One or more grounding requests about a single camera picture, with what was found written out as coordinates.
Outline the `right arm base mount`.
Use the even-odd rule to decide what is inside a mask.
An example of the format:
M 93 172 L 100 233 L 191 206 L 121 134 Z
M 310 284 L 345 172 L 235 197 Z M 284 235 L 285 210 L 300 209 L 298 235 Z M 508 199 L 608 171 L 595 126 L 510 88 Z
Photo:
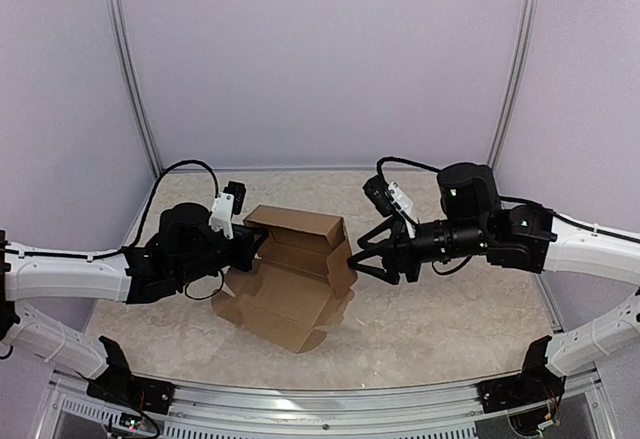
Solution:
M 550 375 L 514 374 L 481 381 L 476 390 L 484 413 L 506 411 L 560 398 L 565 379 Z

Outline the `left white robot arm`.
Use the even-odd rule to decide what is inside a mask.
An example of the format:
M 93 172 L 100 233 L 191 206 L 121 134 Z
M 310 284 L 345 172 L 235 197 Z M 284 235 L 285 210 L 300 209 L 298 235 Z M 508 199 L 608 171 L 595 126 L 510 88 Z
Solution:
M 1 244 L 1 342 L 98 384 L 121 404 L 133 402 L 140 383 L 119 344 L 92 338 L 28 305 L 36 298 L 86 298 L 152 304 L 227 268 L 248 272 L 268 237 L 264 228 L 234 224 L 195 203 L 164 211 L 143 246 L 96 253 Z

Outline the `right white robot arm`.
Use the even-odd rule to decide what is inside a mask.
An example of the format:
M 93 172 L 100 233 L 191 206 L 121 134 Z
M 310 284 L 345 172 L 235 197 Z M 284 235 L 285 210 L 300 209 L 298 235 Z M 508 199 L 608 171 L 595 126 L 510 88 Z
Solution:
M 397 183 L 386 180 L 387 162 L 435 172 L 446 218 L 418 222 L 413 201 Z M 585 274 L 637 286 L 608 313 L 532 342 L 521 373 L 511 382 L 518 401 L 531 403 L 552 380 L 562 383 L 589 363 L 639 343 L 639 234 L 580 222 L 531 200 L 500 196 L 493 171 L 485 164 L 460 162 L 437 169 L 383 157 L 363 191 L 385 221 L 358 239 L 360 251 L 347 264 L 387 284 L 397 285 L 401 275 L 416 282 L 425 263 L 433 264 L 437 275 L 447 275 L 482 256 L 505 269 Z M 457 269 L 436 271 L 436 262 L 459 258 L 464 260 Z

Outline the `brown cardboard box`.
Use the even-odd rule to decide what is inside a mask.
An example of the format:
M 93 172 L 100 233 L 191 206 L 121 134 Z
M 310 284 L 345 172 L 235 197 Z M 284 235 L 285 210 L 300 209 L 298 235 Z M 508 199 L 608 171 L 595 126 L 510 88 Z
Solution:
M 227 322 L 293 353 L 306 353 L 340 323 L 354 297 L 357 273 L 341 216 L 269 205 L 257 206 L 244 224 L 264 227 L 265 243 L 253 269 L 229 270 L 229 290 L 211 300 Z

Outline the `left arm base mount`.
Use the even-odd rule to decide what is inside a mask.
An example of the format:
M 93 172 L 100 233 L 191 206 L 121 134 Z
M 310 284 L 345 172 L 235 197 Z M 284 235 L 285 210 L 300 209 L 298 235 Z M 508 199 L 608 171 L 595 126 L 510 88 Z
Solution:
M 86 378 L 88 396 L 134 411 L 167 415 L 176 385 L 130 372 L 107 370 L 96 379 Z

